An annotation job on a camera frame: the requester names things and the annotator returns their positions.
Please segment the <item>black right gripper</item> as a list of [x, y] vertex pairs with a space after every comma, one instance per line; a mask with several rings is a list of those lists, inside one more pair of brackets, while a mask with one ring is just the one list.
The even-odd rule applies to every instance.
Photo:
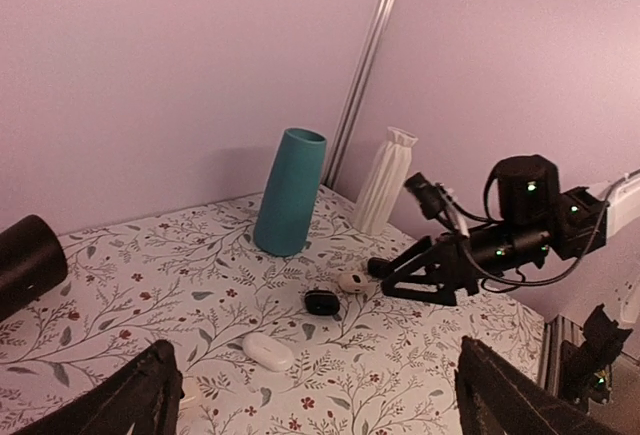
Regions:
[[456, 235], [441, 234], [436, 238], [435, 261], [409, 270], [409, 263], [419, 259], [433, 246], [430, 236], [424, 236], [388, 260], [371, 257], [367, 273], [380, 278], [385, 296], [424, 302], [432, 305], [456, 305], [456, 291], [464, 289], [469, 296], [480, 291], [477, 270], [467, 260], [466, 245]]

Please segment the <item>white earbuds charging case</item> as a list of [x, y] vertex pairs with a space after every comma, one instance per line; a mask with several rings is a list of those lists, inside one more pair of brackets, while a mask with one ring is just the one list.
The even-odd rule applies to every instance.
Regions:
[[272, 372], [287, 371], [294, 362], [290, 348], [259, 332], [250, 333], [243, 338], [242, 350], [249, 359]]

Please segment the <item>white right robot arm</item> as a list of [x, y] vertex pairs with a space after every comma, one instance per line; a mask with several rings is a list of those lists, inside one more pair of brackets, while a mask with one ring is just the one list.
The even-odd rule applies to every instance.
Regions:
[[639, 217], [637, 171], [600, 194], [587, 186], [561, 191], [557, 166], [541, 155], [512, 156], [492, 168], [483, 193], [497, 191], [498, 218], [475, 217], [421, 173], [404, 187], [423, 217], [445, 231], [394, 259], [373, 257], [366, 270], [386, 296], [441, 306], [456, 305], [459, 290], [476, 295], [488, 280], [505, 290], [558, 283]]

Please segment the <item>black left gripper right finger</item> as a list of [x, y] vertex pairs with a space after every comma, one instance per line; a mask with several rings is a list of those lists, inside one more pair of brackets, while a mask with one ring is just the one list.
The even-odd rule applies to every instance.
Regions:
[[479, 339], [462, 338], [454, 378], [464, 434], [616, 432], [536, 385]]

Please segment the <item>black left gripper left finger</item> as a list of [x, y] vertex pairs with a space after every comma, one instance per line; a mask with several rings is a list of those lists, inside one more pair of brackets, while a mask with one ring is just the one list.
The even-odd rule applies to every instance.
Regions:
[[19, 434], [175, 434], [183, 376], [158, 340], [98, 387], [19, 429]]

